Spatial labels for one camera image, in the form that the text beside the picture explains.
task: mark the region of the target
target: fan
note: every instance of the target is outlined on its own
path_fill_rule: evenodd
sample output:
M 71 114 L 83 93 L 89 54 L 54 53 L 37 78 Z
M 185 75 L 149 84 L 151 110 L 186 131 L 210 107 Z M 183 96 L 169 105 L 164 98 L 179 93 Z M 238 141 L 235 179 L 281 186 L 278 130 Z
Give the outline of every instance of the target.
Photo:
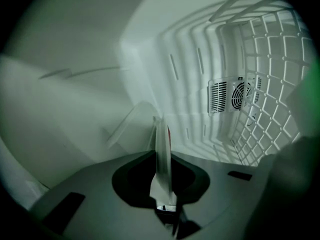
M 241 109 L 242 100 L 244 96 L 244 89 L 245 89 L 245 83 L 241 82 L 240 84 L 238 84 L 238 86 L 234 89 L 232 93 L 231 104 L 236 110 Z M 247 88 L 245 92 L 245 97 L 249 100 L 252 94 L 253 94 L 253 90 L 251 88 Z

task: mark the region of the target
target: gray surface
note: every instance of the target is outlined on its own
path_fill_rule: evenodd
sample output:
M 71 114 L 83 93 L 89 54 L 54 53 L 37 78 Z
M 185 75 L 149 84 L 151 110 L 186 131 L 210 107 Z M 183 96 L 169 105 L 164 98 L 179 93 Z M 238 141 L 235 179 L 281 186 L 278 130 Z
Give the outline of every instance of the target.
M 85 200 L 64 231 L 70 239 L 172 239 L 152 209 L 131 207 L 112 187 L 112 175 L 120 166 L 145 154 L 133 154 L 86 167 L 53 188 L 35 204 L 31 212 L 43 219 L 70 192 Z M 272 156 L 258 168 L 220 163 L 175 153 L 204 169 L 210 186 L 201 199 L 184 205 L 187 218 L 203 229 L 188 239 L 241 239 L 264 190 Z M 230 171 L 253 174 L 250 181 L 228 176 Z

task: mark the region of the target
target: rectangular vent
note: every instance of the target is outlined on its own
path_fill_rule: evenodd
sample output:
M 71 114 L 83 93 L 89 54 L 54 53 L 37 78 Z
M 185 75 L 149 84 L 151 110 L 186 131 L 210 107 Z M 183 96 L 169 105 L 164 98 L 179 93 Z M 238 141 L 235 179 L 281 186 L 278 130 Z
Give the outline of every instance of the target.
M 258 83 L 257 83 L 257 85 L 256 85 L 256 87 L 257 87 L 257 89 L 258 90 L 260 90 L 261 89 L 261 78 L 260 77 L 258 77 Z M 254 103 L 256 104 L 257 102 L 258 102 L 258 100 L 259 100 L 259 92 L 256 92 L 255 93 L 255 97 L 254 97 Z
M 227 82 L 218 82 L 210 86 L 209 113 L 225 111 L 227 98 Z

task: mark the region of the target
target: circular fan grille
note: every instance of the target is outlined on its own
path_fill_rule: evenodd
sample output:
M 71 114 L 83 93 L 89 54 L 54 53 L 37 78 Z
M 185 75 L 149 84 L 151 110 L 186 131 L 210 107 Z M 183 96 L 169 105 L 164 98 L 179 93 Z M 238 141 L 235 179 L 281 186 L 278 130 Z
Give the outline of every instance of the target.
M 233 91 L 232 98 L 231 98 L 231 104 L 236 110 L 241 109 L 242 105 L 242 99 L 244 96 L 244 89 L 245 89 L 245 83 L 240 83 Z M 246 89 L 245 97 L 249 100 L 252 96 L 253 90 L 250 88 Z

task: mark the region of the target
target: vent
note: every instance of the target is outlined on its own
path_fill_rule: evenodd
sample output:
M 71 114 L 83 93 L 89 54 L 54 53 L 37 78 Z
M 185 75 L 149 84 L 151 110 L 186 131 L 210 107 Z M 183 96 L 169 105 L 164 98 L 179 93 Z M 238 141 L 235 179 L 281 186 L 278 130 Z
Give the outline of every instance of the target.
M 225 111 L 227 98 L 227 82 L 218 82 L 209 87 L 209 113 Z
M 231 104 L 236 110 L 241 109 L 242 100 L 244 97 L 244 89 L 245 89 L 245 83 L 241 82 L 240 84 L 238 84 L 238 86 L 234 89 L 232 93 Z M 251 88 L 247 88 L 245 92 L 245 97 L 248 100 L 250 100 L 252 97 L 252 94 L 253 94 L 253 90 Z
M 258 77 L 258 83 L 256 85 L 258 90 L 261 89 L 261 81 L 262 81 L 262 79 L 260 77 Z M 257 103 L 258 101 L 259 101 L 259 92 L 256 92 L 255 97 L 254 97 L 254 103 Z

